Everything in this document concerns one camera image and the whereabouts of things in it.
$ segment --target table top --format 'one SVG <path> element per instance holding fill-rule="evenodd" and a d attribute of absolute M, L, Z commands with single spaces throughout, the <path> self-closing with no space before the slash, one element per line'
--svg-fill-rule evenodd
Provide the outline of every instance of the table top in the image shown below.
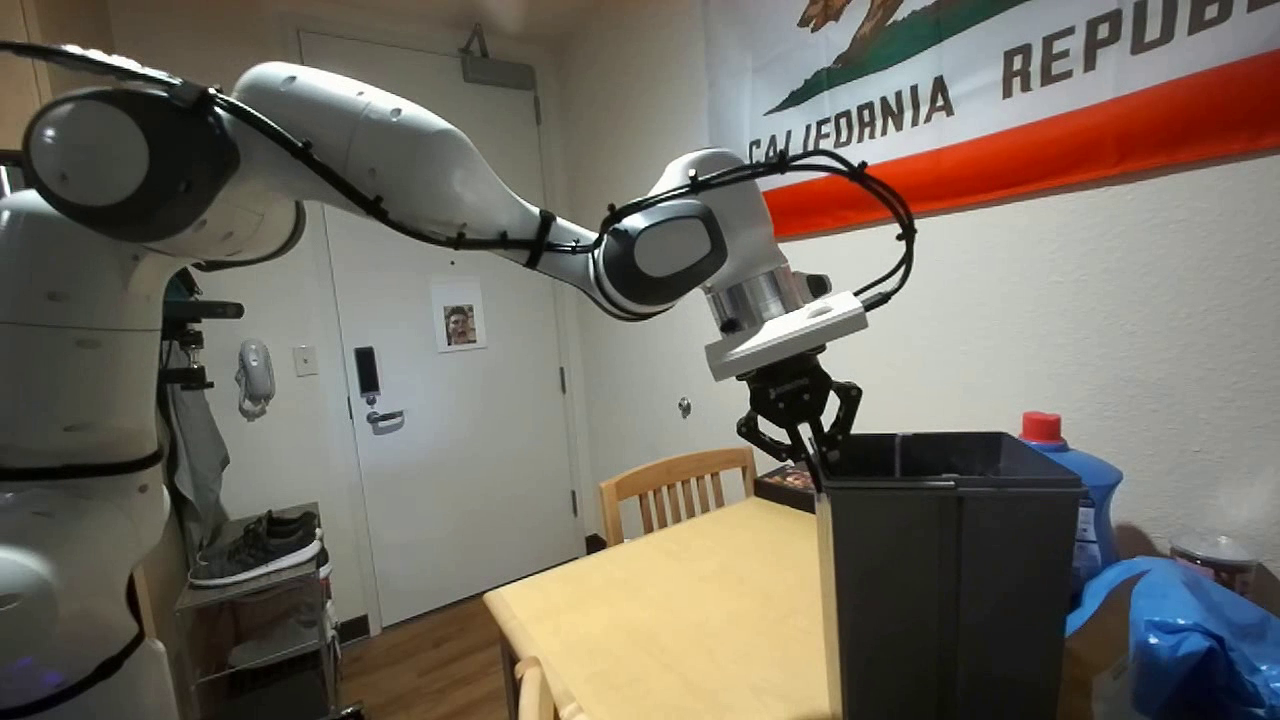
<path fill-rule="evenodd" d="M 742 501 L 484 604 L 560 718 L 835 718 L 813 514 Z"/>

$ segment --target red stripe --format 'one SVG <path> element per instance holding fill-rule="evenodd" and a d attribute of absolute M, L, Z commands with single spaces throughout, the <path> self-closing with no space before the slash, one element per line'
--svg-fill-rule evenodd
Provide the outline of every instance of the red stripe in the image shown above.
<path fill-rule="evenodd" d="M 897 184 L 918 217 L 937 217 L 1259 152 L 1280 152 L 1280 54 L 872 172 Z M 876 199 L 832 177 L 765 199 L 781 239 L 890 221 Z"/>

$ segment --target door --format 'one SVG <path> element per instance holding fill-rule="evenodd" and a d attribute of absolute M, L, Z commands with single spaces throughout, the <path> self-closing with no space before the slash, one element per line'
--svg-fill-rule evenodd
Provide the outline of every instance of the door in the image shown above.
<path fill-rule="evenodd" d="M 458 55 L 339 35 L 305 35 L 305 62 L 429 106 L 519 197 L 542 199 L 528 93 L 467 90 Z M 324 211 L 324 233 L 376 619 L 396 624 L 576 555 L 560 289 L 507 259 L 426 250 L 350 211 Z"/>

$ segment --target black trash can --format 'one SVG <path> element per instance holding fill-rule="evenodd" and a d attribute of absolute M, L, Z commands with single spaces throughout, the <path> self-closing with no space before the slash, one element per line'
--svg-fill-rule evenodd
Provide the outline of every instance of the black trash can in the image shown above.
<path fill-rule="evenodd" d="M 823 462 L 843 720 L 1052 720 L 1081 481 L 1003 432 Z"/>

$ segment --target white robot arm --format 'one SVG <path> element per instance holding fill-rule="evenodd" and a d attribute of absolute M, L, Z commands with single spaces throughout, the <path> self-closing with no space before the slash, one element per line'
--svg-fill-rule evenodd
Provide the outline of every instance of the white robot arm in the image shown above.
<path fill-rule="evenodd" d="M 692 152 L 589 233 L 519 199 L 450 120 L 350 77 L 257 63 L 233 93 L 213 93 L 86 50 L 0 54 L 126 79 L 40 107 L 13 152 L 34 194 L 0 199 L 0 718 L 34 704 L 114 707 L 89 704 L 71 681 L 133 638 L 133 617 L 103 611 L 100 594 L 120 594 L 166 521 L 166 285 L 189 263 L 237 268 L 287 254 L 305 227 L 300 199 L 458 254 L 498 254 L 582 289 L 616 322 L 662 316 L 706 289 L 721 323 L 710 370 L 752 388 L 742 432 L 803 465 L 847 432 L 860 397 L 832 386 L 816 353 L 860 333 L 914 271 L 910 210 L 832 155 L 757 168 Z M 792 271 L 752 184 L 790 168 L 839 172 L 879 197 L 905 227 L 905 259 L 860 291 Z"/>

